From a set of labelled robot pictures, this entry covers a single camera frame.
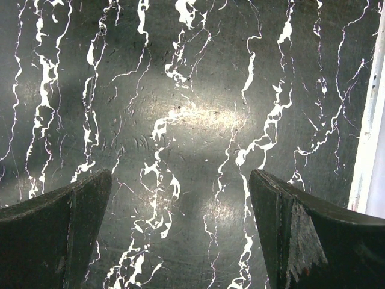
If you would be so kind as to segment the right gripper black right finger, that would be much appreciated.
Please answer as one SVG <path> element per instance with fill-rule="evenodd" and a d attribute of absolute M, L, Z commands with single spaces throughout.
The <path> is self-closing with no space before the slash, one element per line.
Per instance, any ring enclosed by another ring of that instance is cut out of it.
<path fill-rule="evenodd" d="M 271 288 L 383 288 L 384 220 L 264 170 L 248 182 Z"/>

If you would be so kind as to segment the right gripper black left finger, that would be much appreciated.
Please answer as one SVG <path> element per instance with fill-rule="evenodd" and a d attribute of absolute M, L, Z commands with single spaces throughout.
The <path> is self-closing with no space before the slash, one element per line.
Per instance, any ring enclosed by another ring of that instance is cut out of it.
<path fill-rule="evenodd" d="M 101 169 L 1 209 L 1 288 L 81 288 L 111 189 Z"/>

